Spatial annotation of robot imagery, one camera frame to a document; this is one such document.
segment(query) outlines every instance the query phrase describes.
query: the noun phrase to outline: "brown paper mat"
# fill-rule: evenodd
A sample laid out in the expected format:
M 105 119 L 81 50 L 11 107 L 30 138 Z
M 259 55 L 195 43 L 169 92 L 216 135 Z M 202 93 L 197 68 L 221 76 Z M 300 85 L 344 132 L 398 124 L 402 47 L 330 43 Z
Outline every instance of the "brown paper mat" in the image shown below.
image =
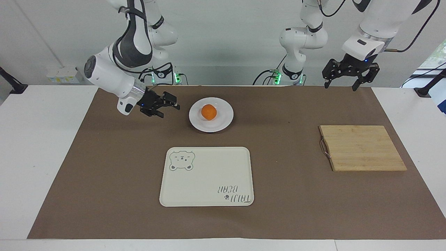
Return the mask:
M 331 87 L 165 87 L 181 111 L 165 119 L 116 110 L 99 90 L 28 238 L 445 239 L 446 219 L 373 91 Z M 197 100 L 234 108 L 206 134 L 189 122 Z M 333 172 L 319 125 L 383 125 L 406 172 Z M 255 200 L 249 207 L 165 208 L 159 193 L 174 146 L 244 146 Z

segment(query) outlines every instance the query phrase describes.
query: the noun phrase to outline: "white robotic arm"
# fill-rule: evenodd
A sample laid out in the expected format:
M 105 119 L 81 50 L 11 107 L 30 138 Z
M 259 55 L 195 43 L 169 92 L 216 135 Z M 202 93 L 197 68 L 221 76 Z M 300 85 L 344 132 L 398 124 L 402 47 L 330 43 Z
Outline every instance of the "white robotic arm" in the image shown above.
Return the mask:
M 340 62 L 331 59 L 322 75 L 325 87 L 328 88 L 333 79 L 341 76 L 356 76 L 352 86 L 356 91 L 363 83 L 371 83 L 380 68 L 373 61 L 383 52 L 398 33 L 401 25 L 429 1 L 425 0 L 353 0 L 357 9 L 365 11 L 365 16 L 355 33 L 344 43 L 342 50 L 346 52 Z
M 322 5 L 325 6 L 327 2 L 322 0 Z M 320 49 L 328 41 L 318 0 L 303 0 L 300 16 L 306 27 L 286 28 L 280 35 L 280 44 L 287 52 L 285 63 L 280 69 L 280 84 L 298 84 L 306 61 L 301 50 Z
M 167 61 L 167 54 L 161 46 L 171 45 L 177 41 L 176 30 L 164 22 L 156 0 L 149 0 L 147 6 L 143 0 L 108 0 L 108 2 L 118 12 L 125 13 L 128 26 L 125 33 L 112 45 L 88 59 L 84 67 L 85 76 L 101 89 L 118 96 L 117 108 L 124 115 L 128 115 L 137 104 L 145 105 L 144 108 L 141 106 L 141 111 L 149 116 L 162 117 L 162 113 L 155 107 L 168 106 L 166 104 L 179 109 L 176 98 L 172 99 L 174 96 L 170 95 L 171 100 L 166 101 L 165 95 L 156 97 L 156 94 L 146 89 L 146 85 L 143 84 L 145 74 L 153 74 L 168 65 L 170 67 L 163 72 L 167 72 L 166 76 L 168 73 L 174 75 L 171 63 L 165 63 L 155 69 L 153 65 L 158 65 L 159 59 Z M 140 104 L 145 95 L 151 96 L 150 100 L 154 103 Z

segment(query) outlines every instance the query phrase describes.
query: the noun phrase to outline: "white wall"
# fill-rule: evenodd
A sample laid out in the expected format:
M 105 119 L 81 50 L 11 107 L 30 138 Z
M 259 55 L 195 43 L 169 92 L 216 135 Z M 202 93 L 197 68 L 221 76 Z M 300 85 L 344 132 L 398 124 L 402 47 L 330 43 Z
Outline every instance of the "white wall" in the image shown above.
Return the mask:
M 9 96 L 9 92 L 12 90 L 12 87 L 6 80 L 0 77 L 0 105 L 6 98 Z
M 57 59 L 64 66 L 82 69 L 90 55 L 115 41 L 126 26 L 125 18 L 105 0 L 6 2 L 9 4 L 0 8 L 0 32 L 12 35 L 0 36 L 0 65 L 30 84 L 46 83 L 44 68 L 57 65 Z M 326 12 L 333 12 L 340 2 L 331 0 Z M 299 0 L 159 0 L 158 4 L 165 19 L 178 29 L 178 43 L 167 50 L 190 84 L 251 84 L 260 71 L 275 68 L 285 54 L 278 40 L 281 30 L 303 26 Z M 433 7 L 431 3 L 413 15 L 390 47 L 406 47 Z M 399 87 L 445 40 L 446 32 L 441 29 L 446 24 L 445 9 L 443 3 L 411 50 L 378 57 L 381 72 L 373 86 Z M 323 49 L 306 51 L 307 85 L 323 84 L 322 69 L 330 58 L 342 59 L 341 45 L 362 16 L 348 0 L 336 16 L 325 18 L 329 41 Z M 352 85 L 354 81 L 345 77 L 333 85 Z

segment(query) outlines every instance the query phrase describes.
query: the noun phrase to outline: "window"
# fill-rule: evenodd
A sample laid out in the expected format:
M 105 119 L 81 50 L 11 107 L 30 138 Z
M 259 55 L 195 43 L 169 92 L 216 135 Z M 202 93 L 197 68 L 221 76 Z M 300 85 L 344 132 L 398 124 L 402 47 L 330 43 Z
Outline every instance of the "window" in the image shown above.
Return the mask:
M 435 49 L 430 57 L 418 69 L 434 69 L 446 62 L 446 40 Z

